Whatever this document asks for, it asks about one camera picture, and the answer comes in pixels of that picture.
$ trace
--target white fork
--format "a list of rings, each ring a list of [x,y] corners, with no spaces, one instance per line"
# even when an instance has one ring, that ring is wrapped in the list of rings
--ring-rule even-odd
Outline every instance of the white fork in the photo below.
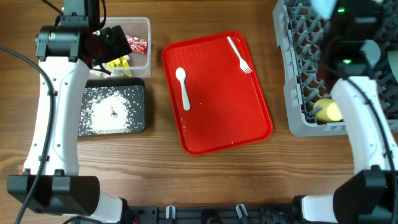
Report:
[[[236,48],[234,42],[232,41],[231,37],[228,37],[228,41],[231,44],[232,48],[234,49],[236,55],[239,58],[239,61],[241,62],[241,70],[244,71],[245,73],[251,73],[253,72],[250,68],[249,65],[243,60],[243,58],[241,57],[241,54],[239,54],[238,49]]]

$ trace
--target wooden tabletop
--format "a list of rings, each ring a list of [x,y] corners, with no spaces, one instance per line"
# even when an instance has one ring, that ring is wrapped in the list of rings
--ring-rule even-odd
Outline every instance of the wooden tabletop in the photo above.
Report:
[[[61,0],[54,0],[62,7]],[[130,205],[259,205],[295,195],[333,192],[353,173],[346,136],[298,138],[289,131],[282,54],[272,10],[276,0],[108,1],[109,17],[147,17],[152,29],[152,78],[147,129],[141,134],[78,140],[80,175],[95,175],[101,190]],[[0,44],[30,59],[34,37],[57,13],[36,0],[0,3]],[[274,122],[263,142],[201,157],[180,146],[160,55],[169,43],[223,31],[245,36]],[[28,155],[39,99],[39,74],[0,52],[0,223],[13,223],[21,204],[6,191]],[[66,217],[27,211],[24,223],[61,223]]]

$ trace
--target gray plastic basket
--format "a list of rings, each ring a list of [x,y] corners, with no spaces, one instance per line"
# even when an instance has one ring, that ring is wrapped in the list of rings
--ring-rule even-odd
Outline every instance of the gray plastic basket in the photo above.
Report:
[[[398,49],[398,1],[384,3],[386,16],[374,41],[380,46],[381,59],[375,68],[381,105],[393,132],[398,131],[398,83],[387,59],[389,50]],[[317,80],[316,64],[298,55],[320,55],[318,46],[329,23],[309,7],[308,0],[278,0],[273,11],[277,46],[285,66],[284,95],[289,129],[296,136],[334,136],[347,134],[344,122],[321,123],[313,108],[320,98],[330,98],[322,81]]]

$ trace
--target plastic spoon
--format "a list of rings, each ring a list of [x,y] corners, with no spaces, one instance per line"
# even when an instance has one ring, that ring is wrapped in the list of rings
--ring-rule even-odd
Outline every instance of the plastic spoon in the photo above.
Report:
[[[181,83],[182,104],[184,106],[184,110],[188,111],[191,109],[191,104],[189,103],[188,93],[184,83],[187,74],[183,68],[178,68],[177,71],[175,71],[175,76]]]

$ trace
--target red snack package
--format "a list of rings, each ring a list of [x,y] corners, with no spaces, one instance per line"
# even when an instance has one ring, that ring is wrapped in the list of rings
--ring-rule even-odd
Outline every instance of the red snack package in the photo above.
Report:
[[[144,54],[147,52],[148,40],[131,37],[129,35],[126,35],[126,39],[129,42],[130,48],[133,52],[137,52],[140,54]]]

